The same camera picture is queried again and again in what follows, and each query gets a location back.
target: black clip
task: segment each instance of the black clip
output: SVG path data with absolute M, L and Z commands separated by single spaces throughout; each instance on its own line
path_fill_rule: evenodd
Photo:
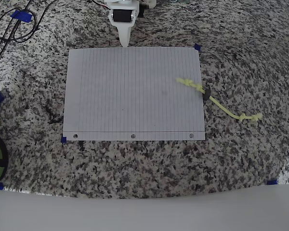
M 202 96 L 202 98 L 203 98 L 204 101 L 207 101 L 210 98 L 210 96 L 211 96 L 211 90 L 210 89 L 206 89 L 204 94 L 203 94 L 203 96 Z
M 144 17 L 145 9 L 147 9 L 146 5 L 139 4 L 138 18 L 143 18 Z

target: white surface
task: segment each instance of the white surface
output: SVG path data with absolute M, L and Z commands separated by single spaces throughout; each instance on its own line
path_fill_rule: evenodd
M 201 83 L 194 48 L 70 50 L 63 136 L 204 140 L 202 94 L 177 83 L 178 77 Z
M 0 191 L 0 231 L 289 231 L 289 185 L 165 199 Z

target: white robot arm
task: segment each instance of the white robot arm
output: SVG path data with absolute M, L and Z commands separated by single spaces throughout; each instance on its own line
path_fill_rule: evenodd
M 138 0 L 105 0 L 110 8 L 108 18 L 111 25 L 116 26 L 122 47 L 130 42 L 131 27 L 134 26 L 139 13 Z M 156 6 L 156 0 L 149 0 L 148 7 Z

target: speckled granite surface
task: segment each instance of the speckled granite surface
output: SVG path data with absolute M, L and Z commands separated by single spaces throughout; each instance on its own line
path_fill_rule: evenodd
M 30 8 L 40 17 L 44 1 Z M 63 131 L 70 48 L 119 46 L 107 11 L 59 0 L 34 38 L 0 60 L 0 135 L 10 152 L 7 190 L 76 197 L 166 197 L 289 183 L 289 1 L 159 4 L 138 19 L 131 46 L 202 45 L 202 84 L 240 114 L 204 105 L 205 141 L 68 142 Z M 0 1 L 0 15 L 24 0 Z

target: yellow string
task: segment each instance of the yellow string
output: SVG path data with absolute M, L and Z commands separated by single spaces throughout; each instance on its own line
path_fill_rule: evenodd
M 202 94 L 205 93 L 205 91 L 202 88 L 201 84 L 194 84 L 192 80 L 190 79 L 182 79 L 182 78 L 177 78 L 178 83 L 183 83 L 184 85 L 188 87 L 193 87 L 196 88 L 197 91 L 200 91 Z M 234 119 L 238 119 L 240 122 L 243 121 L 243 119 L 251 119 L 253 121 L 258 121 L 263 117 L 262 113 L 257 113 L 255 115 L 251 116 L 246 116 L 244 113 L 242 113 L 240 116 L 237 116 L 233 113 L 231 113 L 229 110 L 227 110 L 224 106 L 222 106 L 216 99 L 214 99 L 212 96 L 210 96 L 210 100 L 215 103 L 220 109 L 222 109 L 224 112 L 226 112 L 228 115 L 230 115 Z

